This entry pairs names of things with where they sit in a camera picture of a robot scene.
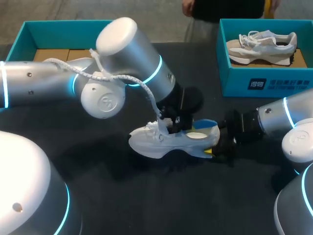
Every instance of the white sneaker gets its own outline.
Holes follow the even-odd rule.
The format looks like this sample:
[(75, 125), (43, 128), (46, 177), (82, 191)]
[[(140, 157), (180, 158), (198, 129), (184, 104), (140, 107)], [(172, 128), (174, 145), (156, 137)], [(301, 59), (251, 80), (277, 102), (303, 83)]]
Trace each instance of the white sneaker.
[(194, 157), (212, 158), (212, 155), (204, 151), (217, 145), (220, 130), (215, 121), (202, 119), (193, 122), (190, 131), (169, 134), (165, 121), (158, 120), (132, 131), (130, 135), (130, 147), (149, 158), (159, 159), (176, 149)]
[(247, 65), (254, 60), (262, 59), (276, 65), (290, 65), (290, 57), (297, 48), (297, 35), (277, 35), (269, 30), (251, 31), (248, 36), (239, 34), (239, 39), (227, 42), (229, 58)]

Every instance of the shoe sole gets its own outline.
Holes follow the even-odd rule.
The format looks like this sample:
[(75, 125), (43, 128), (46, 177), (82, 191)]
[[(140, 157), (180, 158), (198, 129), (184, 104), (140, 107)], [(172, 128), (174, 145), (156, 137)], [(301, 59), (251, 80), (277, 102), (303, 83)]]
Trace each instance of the shoe sole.
[(136, 151), (134, 150), (136, 153), (142, 155), (142, 156), (145, 156), (147, 158), (154, 158), (154, 159), (160, 159), (162, 157), (164, 157), (166, 154), (172, 152), (172, 151), (175, 151), (175, 150), (182, 150), (184, 151), (185, 153), (193, 156), (193, 157), (197, 157), (197, 158), (206, 158), (206, 159), (211, 159), (213, 158), (213, 155), (212, 154), (208, 154), (208, 153), (205, 153), (203, 150), (186, 150), (186, 149), (181, 149), (181, 148), (176, 148), (176, 149), (172, 149), (170, 151), (164, 151), (162, 153), (160, 152), (145, 152), (145, 151)]
[(268, 62), (270, 62), (271, 64), (274, 65), (284, 65), (284, 66), (289, 66), (291, 64), (291, 58), (282, 58), (282, 57), (274, 57), (274, 56), (263, 56), (263, 57), (254, 57), (254, 58), (239, 58), (239, 57), (235, 57), (232, 55), (229, 55), (229, 58), (239, 64), (242, 65), (248, 65), (250, 64), (252, 61), (255, 60), (266, 60)]

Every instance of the shoe box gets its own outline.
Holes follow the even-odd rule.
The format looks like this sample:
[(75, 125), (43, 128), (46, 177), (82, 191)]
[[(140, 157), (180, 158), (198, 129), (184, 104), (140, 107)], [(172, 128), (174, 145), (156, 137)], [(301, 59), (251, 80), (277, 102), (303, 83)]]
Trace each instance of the shoe box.
[(99, 33), (111, 21), (27, 21), (24, 22), (6, 61), (63, 61), (91, 57)]
[[(226, 42), (239, 34), (270, 30), (297, 34), (297, 50), (290, 66), (256, 60), (249, 65), (230, 61)], [(313, 21), (222, 19), (216, 45), (223, 96), (283, 98), (313, 87)]]

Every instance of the beige sneaker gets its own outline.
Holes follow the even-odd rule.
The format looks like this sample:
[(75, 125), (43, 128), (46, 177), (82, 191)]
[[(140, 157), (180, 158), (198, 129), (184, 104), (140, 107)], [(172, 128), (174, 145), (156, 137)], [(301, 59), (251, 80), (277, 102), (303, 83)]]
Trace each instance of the beige sneaker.
[(277, 35), (269, 30), (251, 31), (248, 36), (239, 34), (239, 39), (227, 42), (229, 58), (247, 65), (254, 60), (266, 60), (276, 65), (290, 65), (290, 57), (297, 48), (297, 35)]

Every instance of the person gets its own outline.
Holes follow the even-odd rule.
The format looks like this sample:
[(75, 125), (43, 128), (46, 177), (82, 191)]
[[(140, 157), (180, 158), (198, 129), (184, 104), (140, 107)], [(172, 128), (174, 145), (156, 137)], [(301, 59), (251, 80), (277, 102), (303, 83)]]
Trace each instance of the person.
[[(270, 12), (273, 13), (281, 0), (271, 0)], [(184, 15), (192, 17), (185, 41), (205, 40), (214, 43), (217, 38), (219, 21), (229, 19), (257, 19), (264, 11), (265, 0), (182, 0)]]

